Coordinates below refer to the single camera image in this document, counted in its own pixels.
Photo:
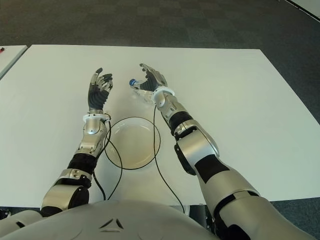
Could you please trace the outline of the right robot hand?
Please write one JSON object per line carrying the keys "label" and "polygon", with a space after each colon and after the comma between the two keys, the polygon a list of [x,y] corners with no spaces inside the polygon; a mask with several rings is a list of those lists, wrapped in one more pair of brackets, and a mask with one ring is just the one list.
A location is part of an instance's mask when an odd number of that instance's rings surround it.
{"label": "right robot hand", "polygon": [[155,70],[151,66],[148,66],[144,63],[140,63],[139,66],[145,73],[145,81],[137,81],[132,79],[129,82],[131,88],[135,90],[154,92],[159,87],[168,86],[165,77],[158,70]]}

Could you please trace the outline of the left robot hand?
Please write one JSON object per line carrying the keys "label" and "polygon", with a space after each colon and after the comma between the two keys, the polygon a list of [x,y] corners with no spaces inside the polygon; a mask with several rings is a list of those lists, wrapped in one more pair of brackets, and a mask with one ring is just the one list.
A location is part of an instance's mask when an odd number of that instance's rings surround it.
{"label": "left robot hand", "polygon": [[89,83],[87,102],[90,111],[102,111],[113,88],[113,75],[111,73],[101,75],[102,71],[102,67],[98,68]]}

